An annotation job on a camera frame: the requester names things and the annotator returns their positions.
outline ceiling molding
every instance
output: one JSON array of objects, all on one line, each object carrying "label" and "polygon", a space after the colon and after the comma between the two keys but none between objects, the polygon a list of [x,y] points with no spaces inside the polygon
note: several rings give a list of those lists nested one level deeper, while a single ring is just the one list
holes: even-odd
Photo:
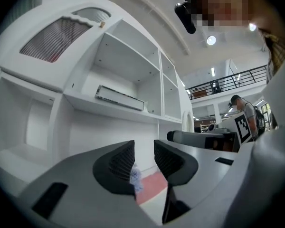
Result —
[{"label": "ceiling molding", "polygon": [[156,15],[164,21],[165,26],[170,29],[171,33],[173,33],[172,36],[174,38],[176,38],[179,41],[179,44],[181,45],[181,47],[183,47],[182,51],[184,51],[184,53],[186,55],[190,55],[191,51],[190,51],[187,43],[185,42],[185,40],[183,39],[183,37],[181,36],[179,31],[175,28],[173,23],[171,23],[169,21],[169,19],[166,17],[166,15],[160,9],[158,9],[158,7],[156,7],[152,2],[150,2],[149,0],[139,0],[139,1],[142,2],[143,4],[145,4],[146,6],[148,6],[150,9],[152,9],[156,13]]}]

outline gray shirt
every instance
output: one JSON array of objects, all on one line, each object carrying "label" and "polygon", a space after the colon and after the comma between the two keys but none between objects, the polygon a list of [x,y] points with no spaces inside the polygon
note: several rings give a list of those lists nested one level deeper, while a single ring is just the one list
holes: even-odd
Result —
[{"label": "gray shirt", "polygon": [[[245,113],[245,116],[246,116],[247,120],[250,117],[254,117],[255,121],[257,122],[256,112],[255,112],[255,109],[254,109],[253,105],[250,102],[248,102],[248,101],[246,101],[244,99],[243,99],[243,101],[244,101],[244,113]],[[258,133],[258,129],[256,129],[255,132],[251,131],[252,137],[257,136],[257,133]]]}]

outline round ceiling light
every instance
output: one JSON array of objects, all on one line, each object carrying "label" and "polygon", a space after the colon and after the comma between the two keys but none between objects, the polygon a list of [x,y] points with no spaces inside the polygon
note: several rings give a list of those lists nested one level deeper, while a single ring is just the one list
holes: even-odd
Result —
[{"label": "round ceiling light", "polygon": [[250,31],[255,31],[256,30],[256,28],[257,28],[257,26],[256,25],[254,25],[254,24],[249,24],[249,29],[250,29]]},{"label": "round ceiling light", "polygon": [[214,45],[216,41],[217,41],[217,39],[215,38],[215,36],[209,36],[207,38],[207,44],[210,46]]}]

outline plaid shirt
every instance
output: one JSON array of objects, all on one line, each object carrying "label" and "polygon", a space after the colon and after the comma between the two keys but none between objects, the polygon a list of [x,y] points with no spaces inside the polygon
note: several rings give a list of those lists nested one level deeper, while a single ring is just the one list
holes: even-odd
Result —
[{"label": "plaid shirt", "polygon": [[267,83],[280,69],[285,60],[285,41],[259,29],[265,44],[269,50],[269,62],[267,67]]}]

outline person's neck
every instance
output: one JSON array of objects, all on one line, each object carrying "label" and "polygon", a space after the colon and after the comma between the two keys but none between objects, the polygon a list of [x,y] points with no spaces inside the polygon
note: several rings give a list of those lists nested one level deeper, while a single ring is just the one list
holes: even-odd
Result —
[{"label": "person's neck", "polygon": [[267,0],[248,0],[250,23],[285,40],[285,24],[276,8]]}]

